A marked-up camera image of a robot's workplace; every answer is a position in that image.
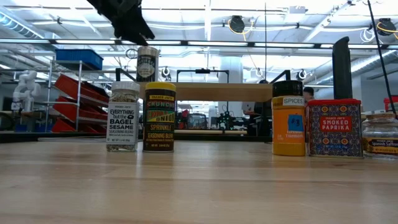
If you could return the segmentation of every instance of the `wooden tabletop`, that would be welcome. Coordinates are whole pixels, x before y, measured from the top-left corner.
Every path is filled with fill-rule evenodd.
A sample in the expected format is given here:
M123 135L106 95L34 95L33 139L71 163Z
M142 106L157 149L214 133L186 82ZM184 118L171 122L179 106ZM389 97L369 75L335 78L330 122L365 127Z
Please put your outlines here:
M140 98L144 99L146 83L139 84ZM173 84L177 87L177 100L266 102L272 98L272 84L180 82Z
M397 190L397 161L273 156L261 142L0 144L1 224L395 224Z

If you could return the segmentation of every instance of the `seasoning bottle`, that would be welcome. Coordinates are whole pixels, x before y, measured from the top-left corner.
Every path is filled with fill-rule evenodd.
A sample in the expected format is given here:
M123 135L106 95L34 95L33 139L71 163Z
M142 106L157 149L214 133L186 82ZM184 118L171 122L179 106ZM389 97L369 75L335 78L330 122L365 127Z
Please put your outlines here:
M398 120L395 114L371 114L363 122L362 148L365 155L398 159Z
M303 83L276 82L272 97L272 153L305 156Z
M145 90L144 152L173 152L175 85L150 82Z
M137 82L155 82L159 71L159 53L154 47L142 46L138 48Z
M137 149L140 85L112 83L108 106L106 149L108 152L134 152Z

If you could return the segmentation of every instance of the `yellow spice bottle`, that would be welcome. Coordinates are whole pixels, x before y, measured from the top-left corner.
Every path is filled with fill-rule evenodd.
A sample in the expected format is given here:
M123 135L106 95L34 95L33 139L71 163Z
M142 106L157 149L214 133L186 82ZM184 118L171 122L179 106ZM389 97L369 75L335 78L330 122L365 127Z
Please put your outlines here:
M277 82L273 89L272 153L280 156L305 156L302 82Z

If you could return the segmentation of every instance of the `product label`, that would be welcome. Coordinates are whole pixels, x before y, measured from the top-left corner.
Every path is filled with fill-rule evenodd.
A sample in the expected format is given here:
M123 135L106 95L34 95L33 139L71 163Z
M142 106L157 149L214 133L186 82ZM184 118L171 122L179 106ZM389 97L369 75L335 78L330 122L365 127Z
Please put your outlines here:
M139 105L137 103L109 103L107 144L135 144L138 134Z
M140 55L137 58L137 74L143 78L155 75L156 58Z
M278 110L272 114L273 142L304 143L304 110Z
M149 96L150 100L170 100L174 101L174 97L172 96L161 96L161 95L151 95Z
M362 138L363 150L377 154L398 155L396 138Z
M304 106L304 97L302 96L287 96L284 97L284 106Z
M351 132L352 125L350 116L321 116L320 118L322 132Z
M147 94L146 125L144 130L145 151L173 150L175 127L174 96Z

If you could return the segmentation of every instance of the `black cable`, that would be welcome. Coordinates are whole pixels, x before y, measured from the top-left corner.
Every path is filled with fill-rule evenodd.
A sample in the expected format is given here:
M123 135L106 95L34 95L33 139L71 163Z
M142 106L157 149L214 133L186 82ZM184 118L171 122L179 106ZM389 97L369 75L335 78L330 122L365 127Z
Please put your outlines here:
M388 98L390 99L390 104L391 104L391 109L392 112L397 116L396 108L394 106L394 102L392 101L392 96L391 96L391 91L390 91L390 84L388 82L388 77L387 77L387 72L386 72L386 66L384 65L384 59L383 55L381 52L381 46L380 46L380 40L379 40L379 35L377 33L377 26L376 22L374 21L374 16L373 16L373 11L372 11L372 5L370 0L368 0L368 6L369 6L369 12L371 13L371 18L372 18L372 23L373 23L373 30L374 30L374 35L376 37L376 42L377 42L377 49L379 51L379 56L380 56L380 62L381 62L381 67L383 69L383 74L384 74L384 79L386 81L386 88L387 88L387 94Z
M129 59L136 59L138 57L138 51L136 49L127 49L126 57Z
M266 29L264 31L265 35L266 35L266 69L264 71L264 79L267 81L267 2L265 2L265 9L264 9L264 14L265 14L265 26Z

